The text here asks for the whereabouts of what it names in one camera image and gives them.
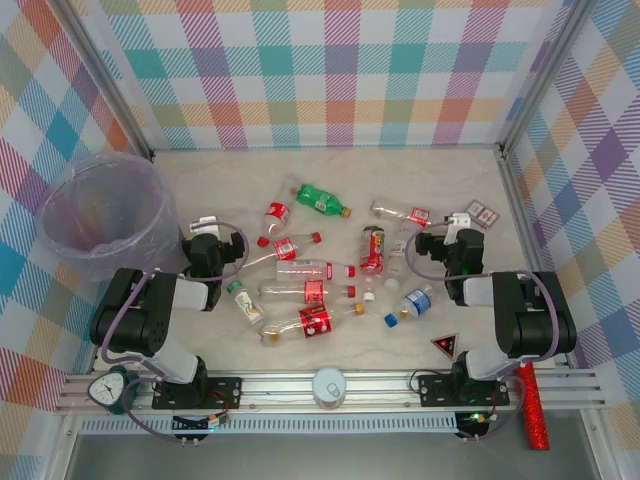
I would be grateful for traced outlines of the red glitter microphone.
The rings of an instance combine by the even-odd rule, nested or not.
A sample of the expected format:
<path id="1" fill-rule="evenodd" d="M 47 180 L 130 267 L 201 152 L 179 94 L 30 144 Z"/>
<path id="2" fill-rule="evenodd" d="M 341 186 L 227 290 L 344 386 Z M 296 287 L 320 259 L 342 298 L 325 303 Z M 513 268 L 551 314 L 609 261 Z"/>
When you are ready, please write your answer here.
<path id="1" fill-rule="evenodd" d="M 549 451 L 549 435 L 533 364 L 520 367 L 517 374 L 524 383 L 522 412 L 529 447 L 532 450 Z"/>

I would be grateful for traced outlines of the red bottle white cap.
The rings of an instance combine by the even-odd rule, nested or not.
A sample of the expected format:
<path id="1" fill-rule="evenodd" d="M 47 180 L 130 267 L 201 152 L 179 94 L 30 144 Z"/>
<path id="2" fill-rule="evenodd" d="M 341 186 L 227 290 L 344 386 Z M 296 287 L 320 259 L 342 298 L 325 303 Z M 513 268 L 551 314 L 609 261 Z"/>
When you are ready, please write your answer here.
<path id="1" fill-rule="evenodd" d="M 363 228 L 359 250 L 359 270 L 363 281 L 362 298 L 365 303 L 376 300 L 384 270 L 385 232 L 382 227 Z"/>

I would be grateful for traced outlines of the bin with purple bag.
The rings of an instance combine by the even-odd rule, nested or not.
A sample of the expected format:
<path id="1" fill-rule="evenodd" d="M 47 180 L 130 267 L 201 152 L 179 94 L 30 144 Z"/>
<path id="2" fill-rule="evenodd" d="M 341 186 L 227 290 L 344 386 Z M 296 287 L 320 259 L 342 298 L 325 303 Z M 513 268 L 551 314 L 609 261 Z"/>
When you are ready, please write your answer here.
<path id="1" fill-rule="evenodd" d="M 148 160 L 106 152 L 71 162 L 36 212 L 37 240 L 87 282 L 120 268 L 187 266 L 176 201 L 165 175 Z"/>

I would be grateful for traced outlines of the blue label bottle blue cap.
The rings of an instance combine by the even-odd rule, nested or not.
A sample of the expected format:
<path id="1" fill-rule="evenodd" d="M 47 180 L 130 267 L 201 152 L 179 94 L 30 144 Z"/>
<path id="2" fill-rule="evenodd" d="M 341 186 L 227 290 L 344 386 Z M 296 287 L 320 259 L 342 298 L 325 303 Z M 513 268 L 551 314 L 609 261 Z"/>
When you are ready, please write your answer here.
<path id="1" fill-rule="evenodd" d="M 403 296 L 391 312 L 384 316 L 384 322 L 389 328 L 393 328 L 401 322 L 417 319 L 431 309 L 433 301 L 433 287 L 425 284 Z"/>

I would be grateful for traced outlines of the slim clear bottle red label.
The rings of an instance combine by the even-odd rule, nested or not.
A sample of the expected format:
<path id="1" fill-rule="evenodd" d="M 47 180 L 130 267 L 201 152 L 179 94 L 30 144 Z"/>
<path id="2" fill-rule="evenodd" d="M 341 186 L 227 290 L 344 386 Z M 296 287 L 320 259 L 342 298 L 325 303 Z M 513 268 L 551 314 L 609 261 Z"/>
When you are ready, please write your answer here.
<path id="1" fill-rule="evenodd" d="M 259 298 L 265 302 L 294 302 L 304 305 L 332 303 L 354 299 L 356 287 L 325 280 L 304 280 L 301 283 L 265 281 L 258 287 Z"/>

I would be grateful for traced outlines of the small bottle green cap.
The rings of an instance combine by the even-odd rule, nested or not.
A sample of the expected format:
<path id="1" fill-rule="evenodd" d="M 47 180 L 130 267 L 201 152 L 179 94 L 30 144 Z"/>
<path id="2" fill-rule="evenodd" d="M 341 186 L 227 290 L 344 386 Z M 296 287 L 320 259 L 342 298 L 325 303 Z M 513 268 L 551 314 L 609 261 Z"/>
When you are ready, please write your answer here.
<path id="1" fill-rule="evenodd" d="M 227 292 L 252 327 L 257 328 L 265 320 L 263 308 L 253 299 L 241 281 L 231 282 L 227 286 Z"/>

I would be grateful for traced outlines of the small black controller board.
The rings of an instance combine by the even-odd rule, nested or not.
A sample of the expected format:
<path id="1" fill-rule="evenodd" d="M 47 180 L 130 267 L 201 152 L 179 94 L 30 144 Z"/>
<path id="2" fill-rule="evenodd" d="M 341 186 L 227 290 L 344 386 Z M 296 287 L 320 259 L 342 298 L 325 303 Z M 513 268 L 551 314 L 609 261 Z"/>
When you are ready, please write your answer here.
<path id="1" fill-rule="evenodd" d="M 180 432 L 212 432 L 225 425 L 228 421 L 229 415 L 226 412 L 218 412 L 198 418 L 174 416 L 171 422 L 171 430 L 175 434 Z"/>
<path id="2" fill-rule="evenodd" d="M 463 440 L 481 438 L 485 436 L 492 423 L 492 413 L 481 412 L 456 412 L 455 420 L 457 432 L 455 435 Z"/>

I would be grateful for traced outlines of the clear bottle orange cap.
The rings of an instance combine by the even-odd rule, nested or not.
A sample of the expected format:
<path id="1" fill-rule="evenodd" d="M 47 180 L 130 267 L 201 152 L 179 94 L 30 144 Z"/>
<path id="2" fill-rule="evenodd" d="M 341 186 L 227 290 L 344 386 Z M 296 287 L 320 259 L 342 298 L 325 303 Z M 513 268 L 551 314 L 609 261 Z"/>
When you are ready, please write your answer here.
<path id="1" fill-rule="evenodd" d="M 260 330 L 264 346 L 277 346 L 289 340 L 310 339 L 331 333 L 347 320 L 362 316 L 362 303 L 350 305 L 314 304 L 291 314 L 267 321 Z"/>

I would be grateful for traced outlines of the green plastic bottle yellow cap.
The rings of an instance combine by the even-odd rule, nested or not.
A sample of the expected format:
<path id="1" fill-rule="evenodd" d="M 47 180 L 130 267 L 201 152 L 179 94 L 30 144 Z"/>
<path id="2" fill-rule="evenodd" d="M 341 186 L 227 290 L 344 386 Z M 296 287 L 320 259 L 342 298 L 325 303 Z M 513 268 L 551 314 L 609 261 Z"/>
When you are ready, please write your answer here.
<path id="1" fill-rule="evenodd" d="M 302 184 L 297 191 L 296 200 L 325 216 L 349 218 L 351 215 L 351 209 L 337 196 L 312 184 Z"/>

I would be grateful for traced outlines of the clear bottle white red label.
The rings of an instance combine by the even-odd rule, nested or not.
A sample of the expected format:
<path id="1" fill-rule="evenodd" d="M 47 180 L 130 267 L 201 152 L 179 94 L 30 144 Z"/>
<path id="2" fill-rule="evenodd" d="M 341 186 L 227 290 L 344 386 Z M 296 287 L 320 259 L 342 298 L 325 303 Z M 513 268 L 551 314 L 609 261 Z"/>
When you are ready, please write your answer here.
<path id="1" fill-rule="evenodd" d="M 337 281 L 356 276 L 356 267 L 324 260 L 278 260 L 276 280 L 293 282 L 302 280 Z"/>

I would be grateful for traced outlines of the short clear bottle red label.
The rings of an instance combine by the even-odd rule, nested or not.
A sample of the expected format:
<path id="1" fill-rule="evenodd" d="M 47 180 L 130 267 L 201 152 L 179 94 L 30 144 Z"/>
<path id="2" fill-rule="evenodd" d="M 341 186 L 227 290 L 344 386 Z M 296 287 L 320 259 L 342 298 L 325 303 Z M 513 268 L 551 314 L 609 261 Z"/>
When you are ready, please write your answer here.
<path id="1" fill-rule="evenodd" d="M 286 229 L 299 187 L 300 181 L 296 176 L 286 175 L 283 178 L 280 190 L 264 213 L 262 232 L 257 240 L 259 247 L 266 247 Z"/>

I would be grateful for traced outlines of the clear bottle brown residue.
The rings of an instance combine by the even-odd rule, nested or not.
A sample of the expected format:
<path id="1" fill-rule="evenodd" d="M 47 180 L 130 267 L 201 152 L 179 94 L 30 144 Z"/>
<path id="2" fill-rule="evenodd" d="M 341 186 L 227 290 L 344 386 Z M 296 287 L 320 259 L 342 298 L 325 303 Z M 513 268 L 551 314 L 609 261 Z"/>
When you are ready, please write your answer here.
<path id="1" fill-rule="evenodd" d="M 380 198 L 372 201 L 370 212 L 378 218 L 408 220 L 420 226 L 426 226 L 430 216 L 426 208 Z"/>

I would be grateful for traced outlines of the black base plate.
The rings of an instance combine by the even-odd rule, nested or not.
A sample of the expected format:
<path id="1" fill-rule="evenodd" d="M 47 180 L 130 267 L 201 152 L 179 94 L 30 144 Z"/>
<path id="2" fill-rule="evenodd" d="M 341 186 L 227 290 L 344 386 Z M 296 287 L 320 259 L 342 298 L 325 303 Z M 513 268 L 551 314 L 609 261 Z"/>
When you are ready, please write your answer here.
<path id="1" fill-rule="evenodd" d="M 422 407 L 502 407 L 510 404 L 505 383 L 463 380 L 452 375 L 420 375 L 418 392 Z"/>
<path id="2" fill-rule="evenodd" d="M 242 379 L 239 377 L 208 377 L 203 382 L 153 385 L 153 410 L 227 410 L 238 409 Z"/>

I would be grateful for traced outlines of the clear bottle barcode red label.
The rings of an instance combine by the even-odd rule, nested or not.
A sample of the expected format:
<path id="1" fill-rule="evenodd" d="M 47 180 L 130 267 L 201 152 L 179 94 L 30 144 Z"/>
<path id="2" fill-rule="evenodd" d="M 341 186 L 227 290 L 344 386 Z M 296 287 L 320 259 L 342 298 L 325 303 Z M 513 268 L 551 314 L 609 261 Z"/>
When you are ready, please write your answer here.
<path id="1" fill-rule="evenodd" d="M 260 240 L 250 251 L 249 259 L 239 271 L 239 276 L 248 277 L 265 269 L 274 269 L 278 261 L 298 260 L 306 250 L 321 242 L 319 232 L 290 234 L 273 241 Z"/>

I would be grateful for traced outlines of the clear bottle white cap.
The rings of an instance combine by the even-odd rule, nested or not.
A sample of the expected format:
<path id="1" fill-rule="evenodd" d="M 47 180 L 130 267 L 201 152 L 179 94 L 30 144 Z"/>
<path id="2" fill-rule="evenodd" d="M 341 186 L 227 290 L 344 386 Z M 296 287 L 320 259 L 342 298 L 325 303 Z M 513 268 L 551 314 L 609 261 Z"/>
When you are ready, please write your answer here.
<path id="1" fill-rule="evenodd" d="M 413 234 L 413 227 L 409 220 L 403 221 L 397 231 L 392 248 L 387 258 L 384 287 L 397 292 L 406 280 L 409 269 L 405 259 L 407 241 Z"/>

